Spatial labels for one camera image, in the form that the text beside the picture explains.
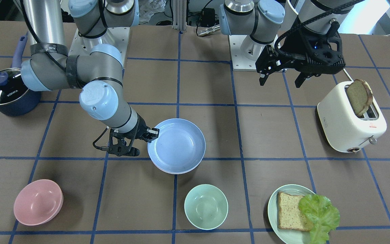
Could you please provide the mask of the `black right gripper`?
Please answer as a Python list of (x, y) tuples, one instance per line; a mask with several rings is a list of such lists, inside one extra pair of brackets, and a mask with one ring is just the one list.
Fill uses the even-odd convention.
[(140, 155), (140, 150), (134, 147), (135, 140), (151, 143), (158, 138), (160, 130), (147, 127), (144, 119), (139, 114), (136, 115), (136, 124), (131, 130), (127, 132), (123, 132), (122, 128), (110, 130), (108, 154), (136, 157)]

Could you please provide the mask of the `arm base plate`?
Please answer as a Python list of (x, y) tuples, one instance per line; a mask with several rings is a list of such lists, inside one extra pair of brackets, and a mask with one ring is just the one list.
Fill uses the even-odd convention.
[(266, 45), (255, 42), (249, 35), (229, 35), (229, 45), (233, 70), (255, 72), (255, 62)]
[(78, 35), (78, 31), (75, 32), (74, 39), (69, 48), (70, 55), (88, 55), (91, 50), (99, 44), (108, 44), (118, 49), (122, 67), (125, 67), (125, 60), (128, 48), (129, 27), (112, 27), (108, 28), (107, 32), (99, 38), (88, 39)]

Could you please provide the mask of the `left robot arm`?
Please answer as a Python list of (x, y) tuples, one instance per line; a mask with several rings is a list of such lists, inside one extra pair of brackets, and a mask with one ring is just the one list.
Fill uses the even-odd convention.
[(338, 32), (358, 0), (305, 0), (291, 27), (278, 35), (286, 17), (276, 0), (226, 0), (220, 6), (219, 23), (224, 35), (245, 35), (255, 60), (259, 83), (284, 68), (299, 72), (295, 86), (322, 74), (337, 74), (345, 68), (342, 39)]

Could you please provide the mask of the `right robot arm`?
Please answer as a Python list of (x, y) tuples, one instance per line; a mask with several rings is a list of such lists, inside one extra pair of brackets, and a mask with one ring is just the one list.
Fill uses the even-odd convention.
[(110, 27), (129, 27), (138, 22), (136, 0), (70, 0), (70, 14), (80, 37), (97, 40), (86, 56), (73, 55), (64, 42), (61, 5), (58, 0), (20, 1), (24, 20), (35, 43), (31, 58), (21, 65), (24, 84), (33, 91), (81, 89), (81, 107), (110, 130), (101, 151), (117, 156), (138, 156), (136, 139), (152, 142), (159, 129), (150, 128), (125, 101), (124, 61), (118, 48), (103, 43)]

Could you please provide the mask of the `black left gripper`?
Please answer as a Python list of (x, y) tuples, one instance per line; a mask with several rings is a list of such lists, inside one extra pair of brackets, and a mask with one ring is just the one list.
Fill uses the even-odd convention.
[(265, 85), (270, 74), (283, 68), (300, 72), (295, 80), (296, 88), (314, 75), (337, 74), (345, 68), (339, 22), (331, 20), (326, 34), (312, 32), (306, 27), (297, 29), (300, 23), (296, 20), (291, 27), (292, 33), (287, 31), (278, 37), (278, 40), (284, 40), (280, 48), (266, 45), (262, 49), (255, 62), (261, 86)]

